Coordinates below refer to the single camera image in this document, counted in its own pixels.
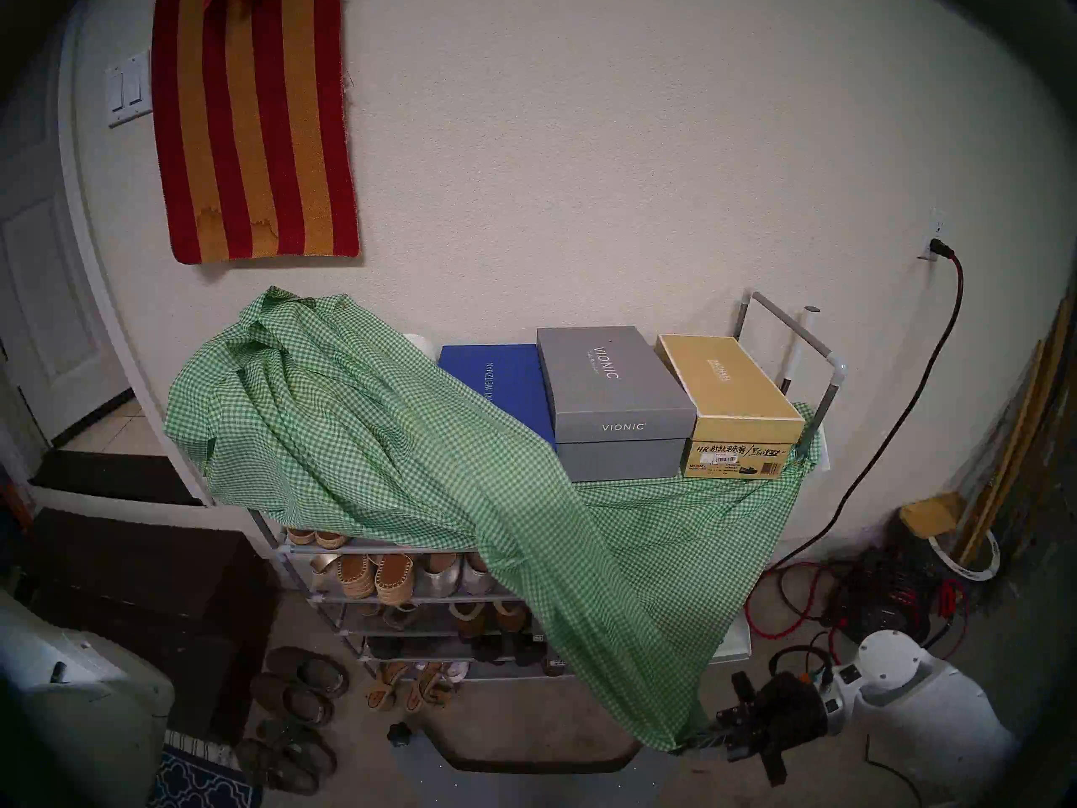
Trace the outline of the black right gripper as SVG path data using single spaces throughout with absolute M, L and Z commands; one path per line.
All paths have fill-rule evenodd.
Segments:
M 735 672 L 731 683 L 738 703 L 717 712 L 717 726 L 685 739 L 683 751 L 721 750 L 729 763 L 758 758 L 771 785 L 785 784 L 783 754 L 827 735 L 819 689 L 789 672 L 773 675 L 761 689 L 743 671 Z

